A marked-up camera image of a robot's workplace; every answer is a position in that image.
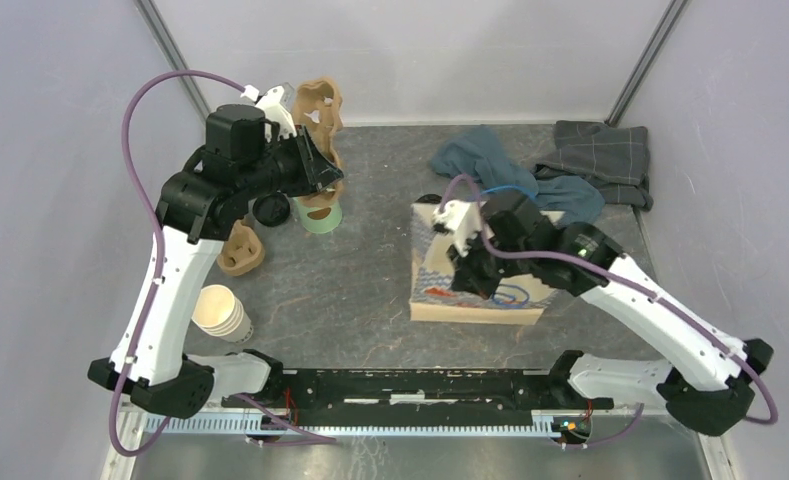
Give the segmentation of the cardboard cup carrier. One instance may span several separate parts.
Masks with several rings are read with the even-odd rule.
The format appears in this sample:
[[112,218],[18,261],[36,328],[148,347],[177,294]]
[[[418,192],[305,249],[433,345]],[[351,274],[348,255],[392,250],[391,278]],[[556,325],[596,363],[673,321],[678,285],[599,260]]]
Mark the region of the cardboard cup carrier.
[[307,128],[323,156],[344,170],[344,162],[335,150],[335,136],[343,129],[342,104],[343,97],[335,80],[322,76],[296,88],[292,116],[295,124]]
[[238,277],[259,267],[265,254],[264,245],[255,231],[243,220],[238,220],[234,223],[216,263],[223,273]]

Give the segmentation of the grey plaid cloth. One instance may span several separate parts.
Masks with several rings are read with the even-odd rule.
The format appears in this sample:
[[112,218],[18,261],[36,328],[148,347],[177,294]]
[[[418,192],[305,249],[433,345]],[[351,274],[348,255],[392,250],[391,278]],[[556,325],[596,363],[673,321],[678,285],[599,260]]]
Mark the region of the grey plaid cloth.
[[553,142],[555,150],[535,161],[536,178],[578,176],[597,189],[607,204],[631,205],[642,211],[652,209],[646,127],[558,121],[553,128]]

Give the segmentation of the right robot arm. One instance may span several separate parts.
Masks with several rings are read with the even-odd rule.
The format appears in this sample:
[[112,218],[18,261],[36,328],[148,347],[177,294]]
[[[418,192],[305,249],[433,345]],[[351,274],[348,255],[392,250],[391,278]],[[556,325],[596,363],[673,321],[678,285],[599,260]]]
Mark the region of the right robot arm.
[[549,373],[547,392],[561,408],[606,400],[666,410],[681,425],[720,436],[749,419],[774,351],[711,325],[661,288],[597,227],[559,226],[527,197],[449,200],[432,224],[451,237],[451,287],[482,298],[503,281],[528,275],[611,315],[659,354],[656,361],[600,358],[567,351]]

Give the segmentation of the green straw holder can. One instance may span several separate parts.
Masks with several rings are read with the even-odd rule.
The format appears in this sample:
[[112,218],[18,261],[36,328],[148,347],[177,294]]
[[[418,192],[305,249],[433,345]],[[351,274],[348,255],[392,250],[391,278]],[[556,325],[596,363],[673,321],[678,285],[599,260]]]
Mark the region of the green straw holder can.
[[343,219],[338,200],[328,206],[306,206],[300,199],[294,200],[300,224],[311,234],[327,234],[335,230]]

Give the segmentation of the stack of paper cups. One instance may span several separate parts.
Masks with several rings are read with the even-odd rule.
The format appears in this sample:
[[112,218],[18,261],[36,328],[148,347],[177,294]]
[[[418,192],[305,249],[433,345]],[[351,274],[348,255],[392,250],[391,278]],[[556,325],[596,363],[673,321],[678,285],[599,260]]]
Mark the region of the stack of paper cups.
[[223,285],[201,289],[191,320],[204,333],[230,343],[243,343],[254,332],[243,304]]

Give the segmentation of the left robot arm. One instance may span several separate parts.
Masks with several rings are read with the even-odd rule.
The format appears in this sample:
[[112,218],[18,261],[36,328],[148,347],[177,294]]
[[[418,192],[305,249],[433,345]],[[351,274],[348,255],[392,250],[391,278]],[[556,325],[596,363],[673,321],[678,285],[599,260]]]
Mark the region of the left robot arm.
[[276,405],[284,394],[281,362],[253,350],[186,355],[188,325],[209,270],[251,202],[312,195],[343,177],[302,125],[252,105],[212,112],[204,144],[164,183],[150,212],[160,232],[135,310],[112,355],[91,362],[89,379],[172,418],[239,393],[260,407]]

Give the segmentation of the blue cloth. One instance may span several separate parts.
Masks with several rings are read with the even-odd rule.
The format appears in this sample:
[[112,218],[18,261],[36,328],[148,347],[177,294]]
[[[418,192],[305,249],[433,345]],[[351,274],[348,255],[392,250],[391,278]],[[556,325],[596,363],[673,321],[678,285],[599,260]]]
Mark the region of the blue cloth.
[[429,166],[434,173],[448,178],[467,174],[485,190],[518,187],[540,209],[560,212],[562,225],[593,223],[605,206],[603,195],[580,177],[536,179],[512,160],[494,131],[483,125],[446,141],[430,159]]

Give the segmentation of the black plastic cup lid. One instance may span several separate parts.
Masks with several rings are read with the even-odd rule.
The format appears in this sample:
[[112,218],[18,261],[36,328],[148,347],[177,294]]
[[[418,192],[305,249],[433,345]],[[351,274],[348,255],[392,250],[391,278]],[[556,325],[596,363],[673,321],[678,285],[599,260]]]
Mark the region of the black plastic cup lid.
[[424,194],[417,198],[414,203],[415,204],[425,204],[425,205],[439,205],[441,203],[442,197],[438,194]]

